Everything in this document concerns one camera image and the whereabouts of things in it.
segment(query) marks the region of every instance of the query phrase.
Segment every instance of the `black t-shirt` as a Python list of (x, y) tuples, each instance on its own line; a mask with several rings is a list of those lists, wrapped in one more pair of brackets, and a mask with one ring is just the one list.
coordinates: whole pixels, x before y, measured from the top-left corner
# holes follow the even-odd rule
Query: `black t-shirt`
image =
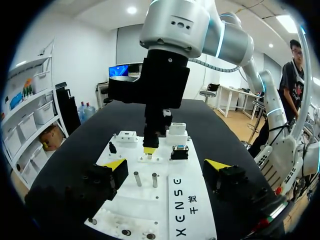
[[(304, 94), (304, 82), (297, 81), (296, 66), (293, 65), (291, 61), (287, 62), (282, 69), (282, 78), (280, 82), (280, 88), (279, 88), (279, 95), (283, 104), (283, 108), (286, 114), (286, 118), (288, 121), (294, 118), (295, 113), (290, 107), (287, 99), (284, 96), (284, 89), (289, 89), (290, 96), (292, 98), (293, 104), (296, 109), (300, 108), (302, 97)], [(304, 70), (299, 71), (298, 68), (296, 68), (300, 78), (303, 80), (305, 79), (305, 73)]]

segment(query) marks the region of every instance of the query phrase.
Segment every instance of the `yellow tab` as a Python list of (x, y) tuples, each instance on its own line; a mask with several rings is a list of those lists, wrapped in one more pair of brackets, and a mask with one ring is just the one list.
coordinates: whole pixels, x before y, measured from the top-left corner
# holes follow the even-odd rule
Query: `yellow tab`
[(153, 147), (144, 147), (143, 148), (144, 154), (154, 154), (155, 151), (156, 151), (156, 148), (153, 148)]
[(220, 162), (217, 162), (217, 161), (212, 161), (210, 159), (205, 159), (205, 161), (207, 161), (208, 163), (211, 164), (212, 167), (214, 167), (215, 169), (217, 170), (220, 170), (220, 169), (223, 169), (225, 167), (231, 167), (229, 165), (226, 165), (226, 164), (223, 164), (223, 163), (220, 163)]
[(107, 164), (102, 165), (102, 167), (112, 168), (112, 171), (114, 171), (124, 160), (126, 160), (126, 159), (122, 158), (120, 160), (109, 162)]

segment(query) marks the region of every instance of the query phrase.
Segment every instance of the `black table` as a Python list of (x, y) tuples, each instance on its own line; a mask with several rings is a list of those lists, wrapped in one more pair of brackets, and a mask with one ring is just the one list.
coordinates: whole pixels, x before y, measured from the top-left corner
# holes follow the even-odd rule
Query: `black table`
[[(53, 154), (34, 181), (36, 186), (53, 186), (63, 194), (67, 185), (77, 184), (81, 179), (81, 168), (94, 164), (105, 149), (114, 133), (121, 130), (136, 131), (143, 136), (145, 106), (125, 104), (118, 101), (109, 103), (92, 118), (81, 125)], [(180, 109), (172, 109), (174, 122), (186, 123), (201, 168), (204, 159), (211, 159), (227, 165), (245, 168), (250, 180), (274, 194), (260, 169), (228, 126), (200, 100), (183, 100)], [(209, 191), (217, 236), (223, 239), (240, 239), (250, 229), (246, 225), (248, 215), (238, 215), (233, 206), (219, 201)]]

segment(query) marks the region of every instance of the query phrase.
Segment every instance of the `cardboard box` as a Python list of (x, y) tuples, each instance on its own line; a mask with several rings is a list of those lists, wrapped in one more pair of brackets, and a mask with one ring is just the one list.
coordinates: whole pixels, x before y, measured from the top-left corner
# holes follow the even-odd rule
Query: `cardboard box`
[(57, 150), (60, 147), (64, 136), (57, 125), (51, 125), (40, 134), (39, 138), (40, 142), (43, 144), (43, 149), (48, 152)]

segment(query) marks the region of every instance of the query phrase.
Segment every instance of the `man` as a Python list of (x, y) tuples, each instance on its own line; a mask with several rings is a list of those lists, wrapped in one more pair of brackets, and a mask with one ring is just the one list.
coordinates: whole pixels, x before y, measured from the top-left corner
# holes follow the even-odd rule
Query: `man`
[[(290, 48), (293, 54), (293, 60), (287, 62), (282, 69), (282, 78), (280, 82), (279, 95), (283, 104), (284, 112), (288, 122), (294, 117), (298, 118), (298, 109), (300, 108), (302, 96), (304, 92), (305, 73), (302, 68), (304, 58), (301, 45), (297, 40), (290, 41)], [(260, 147), (265, 145), (269, 138), (268, 120), (260, 130), (259, 136), (256, 138), (249, 153), (255, 158), (260, 152)]]

